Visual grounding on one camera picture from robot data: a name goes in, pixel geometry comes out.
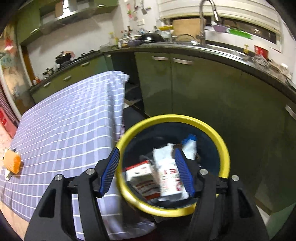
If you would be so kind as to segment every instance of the metal screw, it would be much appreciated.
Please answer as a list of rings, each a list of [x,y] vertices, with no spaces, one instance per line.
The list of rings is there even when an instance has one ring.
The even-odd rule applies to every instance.
[[[92,175],[92,174],[94,174],[94,169],[93,169],[93,168],[87,169],[87,170],[86,170],[86,174],[87,174],[87,175]]]
[[[63,178],[63,176],[61,174],[58,174],[54,177],[55,180],[59,181]]]
[[[239,180],[239,176],[237,176],[237,175],[232,175],[232,176],[231,176],[231,179],[232,179],[233,181],[238,181],[238,180]]]
[[[207,171],[207,169],[200,169],[200,174],[201,175],[206,175],[208,174],[209,172]]]

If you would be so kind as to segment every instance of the faucet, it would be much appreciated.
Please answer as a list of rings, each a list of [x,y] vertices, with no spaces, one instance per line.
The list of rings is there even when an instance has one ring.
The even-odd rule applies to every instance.
[[[217,13],[216,6],[215,6],[215,3],[213,2],[213,0],[201,0],[200,1],[200,35],[197,35],[196,38],[200,39],[200,43],[202,45],[205,45],[205,25],[203,22],[203,11],[202,11],[202,7],[203,7],[203,4],[205,3],[205,1],[209,1],[212,5],[212,10],[213,10],[215,22],[216,23],[221,22],[221,18],[219,17],[219,15]]]

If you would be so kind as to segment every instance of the orange sponge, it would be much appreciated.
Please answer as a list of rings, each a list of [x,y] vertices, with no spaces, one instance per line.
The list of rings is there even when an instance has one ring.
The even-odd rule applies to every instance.
[[[3,165],[14,174],[17,174],[20,170],[20,161],[20,155],[10,149],[4,154]]]

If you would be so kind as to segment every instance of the yellow trash can rim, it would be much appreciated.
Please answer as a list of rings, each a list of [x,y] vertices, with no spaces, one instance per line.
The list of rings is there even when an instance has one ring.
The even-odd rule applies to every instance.
[[[196,203],[186,207],[176,208],[176,209],[166,209],[166,208],[150,205],[144,202],[143,200],[140,200],[130,190],[130,188],[127,186],[126,181],[122,175],[123,154],[124,154],[125,148],[129,144],[129,142],[132,140],[132,138],[150,126],[160,124],[160,123],[166,123],[166,122],[180,122],[180,123],[189,124],[206,133],[214,142],[218,150],[218,154],[220,157],[219,177],[228,178],[229,170],[230,170],[229,153],[223,139],[212,127],[210,127],[208,124],[198,119],[185,116],[185,115],[158,115],[158,116],[154,116],[154,117],[145,119],[143,121],[140,121],[139,123],[132,126],[117,143],[116,147],[119,149],[119,152],[120,152],[119,164],[116,170],[117,184],[124,199],[130,204],[132,204],[134,207],[138,208],[143,212],[146,212],[148,214],[155,215],[155,216],[161,216],[161,217],[186,216],[194,212]]]

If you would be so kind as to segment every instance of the trash can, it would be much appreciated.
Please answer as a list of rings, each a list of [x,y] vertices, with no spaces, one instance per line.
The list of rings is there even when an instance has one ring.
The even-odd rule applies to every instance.
[[[139,210],[160,217],[179,217],[192,214],[198,199],[147,201],[126,182],[125,168],[140,162],[145,155],[152,158],[152,149],[167,143],[179,144],[193,134],[197,138],[197,153],[202,168],[212,174],[228,178],[230,160],[227,147],[220,135],[206,123],[184,115],[159,115],[132,126],[119,140],[116,147],[120,160],[116,170],[119,190],[124,199]]]

